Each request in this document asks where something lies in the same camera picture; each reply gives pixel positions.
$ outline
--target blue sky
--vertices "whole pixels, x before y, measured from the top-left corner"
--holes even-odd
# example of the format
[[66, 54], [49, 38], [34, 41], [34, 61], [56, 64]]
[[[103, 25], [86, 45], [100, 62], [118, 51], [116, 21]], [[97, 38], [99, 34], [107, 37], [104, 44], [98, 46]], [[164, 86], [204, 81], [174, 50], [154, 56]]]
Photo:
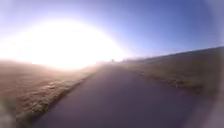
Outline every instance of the blue sky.
[[157, 56], [220, 46], [221, 4], [219, 0], [9, 0], [0, 6], [0, 37], [44, 18], [71, 18], [107, 32], [132, 56]]

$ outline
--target road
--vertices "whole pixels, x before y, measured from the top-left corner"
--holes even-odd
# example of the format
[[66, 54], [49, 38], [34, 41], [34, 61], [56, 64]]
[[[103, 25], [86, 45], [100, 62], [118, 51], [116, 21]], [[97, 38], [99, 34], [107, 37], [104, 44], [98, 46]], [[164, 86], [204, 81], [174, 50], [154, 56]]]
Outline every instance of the road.
[[194, 94], [110, 67], [69, 93], [33, 128], [181, 128], [197, 100]]

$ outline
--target grass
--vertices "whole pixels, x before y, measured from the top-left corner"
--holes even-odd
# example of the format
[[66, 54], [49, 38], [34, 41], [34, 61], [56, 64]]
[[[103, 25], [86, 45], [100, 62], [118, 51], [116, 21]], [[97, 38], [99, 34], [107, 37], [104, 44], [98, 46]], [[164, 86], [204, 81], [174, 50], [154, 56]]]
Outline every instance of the grass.
[[120, 65], [141, 73], [147, 79], [190, 92], [213, 93], [217, 90], [224, 58], [223, 47], [190, 51], [155, 58], [127, 60]]
[[52, 103], [91, 76], [97, 67], [66, 72], [2, 61], [0, 69], [1, 100], [7, 103], [21, 125], [47, 111]]

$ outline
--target sunlight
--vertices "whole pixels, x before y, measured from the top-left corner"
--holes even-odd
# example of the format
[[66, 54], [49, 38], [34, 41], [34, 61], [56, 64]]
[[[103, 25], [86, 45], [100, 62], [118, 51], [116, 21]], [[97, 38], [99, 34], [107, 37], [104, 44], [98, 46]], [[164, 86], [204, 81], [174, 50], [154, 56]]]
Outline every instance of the sunlight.
[[61, 69], [78, 69], [98, 61], [120, 61], [126, 54], [106, 34], [70, 20], [45, 21], [6, 38], [0, 58]]

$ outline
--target hill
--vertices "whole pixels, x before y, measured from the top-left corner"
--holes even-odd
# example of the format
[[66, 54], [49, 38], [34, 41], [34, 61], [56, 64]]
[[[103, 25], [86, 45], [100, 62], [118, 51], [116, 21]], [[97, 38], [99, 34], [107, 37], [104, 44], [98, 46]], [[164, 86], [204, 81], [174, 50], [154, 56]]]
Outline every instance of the hill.
[[184, 88], [194, 93], [216, 92], [220, 84], [224, 47], [189, 51], [148, 59], [120, 63], [129, 70], [141, 73], [147, 79]]

